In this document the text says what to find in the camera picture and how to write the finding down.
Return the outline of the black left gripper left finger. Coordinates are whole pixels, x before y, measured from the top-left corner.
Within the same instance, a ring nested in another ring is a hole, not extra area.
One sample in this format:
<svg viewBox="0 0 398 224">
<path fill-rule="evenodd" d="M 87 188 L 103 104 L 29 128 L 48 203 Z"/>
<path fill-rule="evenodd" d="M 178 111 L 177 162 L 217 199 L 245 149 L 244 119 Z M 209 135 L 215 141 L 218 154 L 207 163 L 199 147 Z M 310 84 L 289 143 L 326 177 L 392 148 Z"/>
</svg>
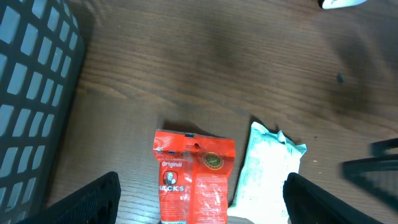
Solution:
<svg viewBox="0 0 398 224">
<path fill-rule="evenodd" d="M 120 197 L 119 176 L 111 171 L 18 224 L 113 224 Z"/>
</svg>

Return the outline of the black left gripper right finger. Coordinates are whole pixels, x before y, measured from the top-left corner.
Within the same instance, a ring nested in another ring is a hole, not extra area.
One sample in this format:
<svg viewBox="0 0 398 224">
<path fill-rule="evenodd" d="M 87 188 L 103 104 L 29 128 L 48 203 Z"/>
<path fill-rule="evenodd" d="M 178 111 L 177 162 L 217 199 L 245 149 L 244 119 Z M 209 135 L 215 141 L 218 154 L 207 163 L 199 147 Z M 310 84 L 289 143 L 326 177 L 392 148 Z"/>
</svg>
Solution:
<svg viewBox="0 0 398 224">
<path fill-rule="evenodd" d="M 284 182 L 283 198 L 292 223 L 379 223 L 295 172 Z"/>
</svg>

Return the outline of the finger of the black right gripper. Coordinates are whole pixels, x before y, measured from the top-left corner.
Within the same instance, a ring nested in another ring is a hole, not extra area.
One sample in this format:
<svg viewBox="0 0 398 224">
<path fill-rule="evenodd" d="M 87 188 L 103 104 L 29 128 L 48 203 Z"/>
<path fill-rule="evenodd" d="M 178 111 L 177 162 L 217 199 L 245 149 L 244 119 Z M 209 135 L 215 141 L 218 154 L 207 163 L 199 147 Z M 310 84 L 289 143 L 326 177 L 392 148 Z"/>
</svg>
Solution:
<svg viewBox="0 0 398 224">
<path fill-rule="evenodd" d="M 375 157 L 387 156 L 387 151 L 394 148 L 397 148 L 397 138 L 378 141 L 370 144 L 370 151 Z"/>
<path fill-rule="evenodd" d="M 397 202 L 397 154 L 346 161 L 342 176 L 382 202 Z"/>
</svg>

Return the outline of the pale green wipes packet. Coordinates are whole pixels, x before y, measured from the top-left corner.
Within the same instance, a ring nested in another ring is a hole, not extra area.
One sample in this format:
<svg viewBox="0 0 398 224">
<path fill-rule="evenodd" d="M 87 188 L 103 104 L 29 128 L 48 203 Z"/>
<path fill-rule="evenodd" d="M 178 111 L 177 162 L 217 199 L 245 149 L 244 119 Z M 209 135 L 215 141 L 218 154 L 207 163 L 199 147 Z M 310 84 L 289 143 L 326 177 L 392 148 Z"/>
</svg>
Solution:
<svg viewBox="0 0 398 224">
<path fill-rule="evenodd" d="M 230 217 L 253 223 L 281 223 L 289 220 L 283 199 L 283 186 L 291 172 L 297 173 L 306 153 L 305 144 L 295 144 L 282 131 L 270 132 L 253 122 L 244 165 L 232 204 Z"/>
</svg>

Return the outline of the red snack packet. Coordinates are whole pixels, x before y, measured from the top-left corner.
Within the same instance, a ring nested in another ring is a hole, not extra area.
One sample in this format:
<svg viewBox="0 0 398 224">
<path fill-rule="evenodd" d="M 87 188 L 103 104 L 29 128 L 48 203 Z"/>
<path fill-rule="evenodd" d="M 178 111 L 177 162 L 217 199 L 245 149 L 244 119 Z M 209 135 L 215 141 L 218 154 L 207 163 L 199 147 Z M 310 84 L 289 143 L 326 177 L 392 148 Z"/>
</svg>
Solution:
<svg viewBox="0 0 398 224">
<path fill-rule="evenodd" d="M 158 129 L 153 152 L 161 223 L 227 223 L 232 139 Z"/>
</svg>

